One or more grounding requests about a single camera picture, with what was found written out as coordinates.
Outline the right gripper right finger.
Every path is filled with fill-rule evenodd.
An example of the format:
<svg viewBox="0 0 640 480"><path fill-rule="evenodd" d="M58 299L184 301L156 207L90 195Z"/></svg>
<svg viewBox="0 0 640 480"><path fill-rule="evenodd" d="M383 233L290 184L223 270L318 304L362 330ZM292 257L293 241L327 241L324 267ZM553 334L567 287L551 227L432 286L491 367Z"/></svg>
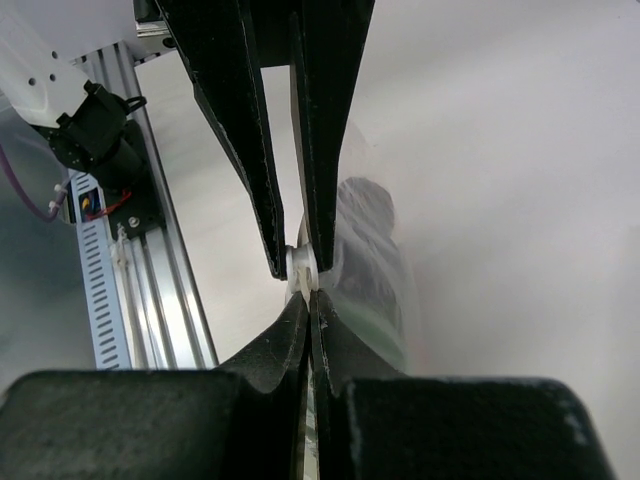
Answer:
<svg viewBox="0 0 640 480"><path fill-rule="evenodd" d="M591 418L565 384L534 377L412 377L310 300L323 479L611 479Z"/></svg>

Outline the clear zip top bag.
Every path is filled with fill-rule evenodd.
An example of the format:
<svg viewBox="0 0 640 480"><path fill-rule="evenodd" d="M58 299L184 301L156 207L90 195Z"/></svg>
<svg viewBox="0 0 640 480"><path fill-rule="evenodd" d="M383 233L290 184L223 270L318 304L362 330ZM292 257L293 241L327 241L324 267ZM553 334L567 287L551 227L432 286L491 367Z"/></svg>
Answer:
<svg viewBox="0 0 640 480"><path fill-rule="evenodd" d="M394 479L413 446L409 344L419 305L380 165L354 122L345 140L333 265L296 263L311 314L301 476Z"/></svg>

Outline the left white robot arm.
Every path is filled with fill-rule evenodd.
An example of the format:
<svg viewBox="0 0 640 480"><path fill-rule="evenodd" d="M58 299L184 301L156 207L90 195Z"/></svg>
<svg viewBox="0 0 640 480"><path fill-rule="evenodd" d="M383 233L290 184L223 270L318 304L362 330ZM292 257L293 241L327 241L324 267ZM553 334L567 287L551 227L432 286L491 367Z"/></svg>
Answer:
<svg viewBox="0 0 640 480"><path fill-rule="evenodd" d="M288 66L309 239L320 271L333 263L340 151L374 5L370 1L138 1L138 21L163 21L194 96L247 190L273 277L286 270L261 72ZM1 12L1 90L65 166L127 202L142 155L126 136L142 97L125 98L66 62L25 22Z"/></svg>

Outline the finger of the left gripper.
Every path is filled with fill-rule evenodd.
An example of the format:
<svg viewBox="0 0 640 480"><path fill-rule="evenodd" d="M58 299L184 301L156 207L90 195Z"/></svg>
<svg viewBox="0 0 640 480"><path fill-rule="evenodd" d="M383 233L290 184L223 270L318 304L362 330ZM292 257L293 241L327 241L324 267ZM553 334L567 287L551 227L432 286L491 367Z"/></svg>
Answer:
<svg viewBox="0 0 640 480"><path fill-rule="evenodd" d="M250 3L164 0L158 7L196 103L249 195L270 273L284 280L284 210Z"/></svg>
<svg viewBox="0 0 640 480"><path fill-rule="evenodd" d="M291 100L306 230L317 268L333 266L338 170L375 3L296 1Z"/></svg>

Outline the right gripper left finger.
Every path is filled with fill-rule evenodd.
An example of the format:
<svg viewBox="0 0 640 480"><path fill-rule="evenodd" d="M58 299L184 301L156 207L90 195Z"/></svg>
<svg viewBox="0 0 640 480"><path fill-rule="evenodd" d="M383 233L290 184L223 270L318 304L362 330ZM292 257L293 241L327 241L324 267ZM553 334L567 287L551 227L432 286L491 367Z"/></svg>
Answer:
<svg viewBox="0 0 640 480"><path fill-rule="evenodd" d="M1 406L5 479L299 479L307 305L211 370L40 371Z"/></svg>

